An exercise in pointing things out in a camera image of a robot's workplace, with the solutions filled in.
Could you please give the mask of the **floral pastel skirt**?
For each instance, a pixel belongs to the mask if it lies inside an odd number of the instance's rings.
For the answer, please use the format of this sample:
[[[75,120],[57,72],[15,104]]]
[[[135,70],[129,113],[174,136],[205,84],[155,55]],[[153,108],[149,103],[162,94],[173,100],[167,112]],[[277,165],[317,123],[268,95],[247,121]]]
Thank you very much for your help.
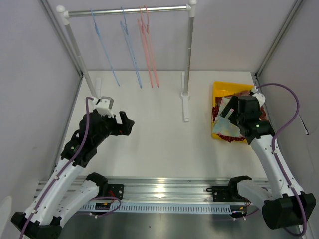
[[[219,109],[221,100],[222,98],[220,99],[220,101],[217,102],[217,116],[214,121],[212,133],[222,136],[242,137],[237,126],[231,124],[229,120],[219,115],[221,112],[221,110]]]

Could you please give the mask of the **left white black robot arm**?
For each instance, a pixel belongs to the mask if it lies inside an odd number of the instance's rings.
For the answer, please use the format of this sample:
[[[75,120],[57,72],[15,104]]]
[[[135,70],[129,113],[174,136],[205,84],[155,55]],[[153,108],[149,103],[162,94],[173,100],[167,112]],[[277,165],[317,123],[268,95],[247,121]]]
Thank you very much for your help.
[[[115,117],[101,116],[97,110],[83,116],[79,129],[66,143],[54,172],[40,194],[24,212],[16,212],[12,216],[11,222],[20,230],[21,238],[56,239],[66,222],[88,201],[121,200],[110,193],[108,179],[98,173],[89,174],[78,190],[64,197],[106,138],[131,134],[135,122],[124,111],[119,114],[121,123],[117,123]]]

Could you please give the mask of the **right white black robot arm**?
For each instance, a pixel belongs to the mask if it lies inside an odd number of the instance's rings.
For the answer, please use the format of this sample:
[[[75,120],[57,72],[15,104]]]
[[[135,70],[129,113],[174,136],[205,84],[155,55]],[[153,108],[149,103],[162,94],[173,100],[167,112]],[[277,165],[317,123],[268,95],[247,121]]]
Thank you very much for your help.
[[[294,179],[279,150],[276,136],[257,94],[217,97],[213,104],[213,128],[221,122],[234,127],[241,140],[253,149],[269,180],[270,190],[258,186],[251,177],[232,177],[226,187],[212,187],[212,192],[224,192],[233,202],[252,203],[261,210],[270,229],[303,227],[316,205],[312,193],[305,193]]]

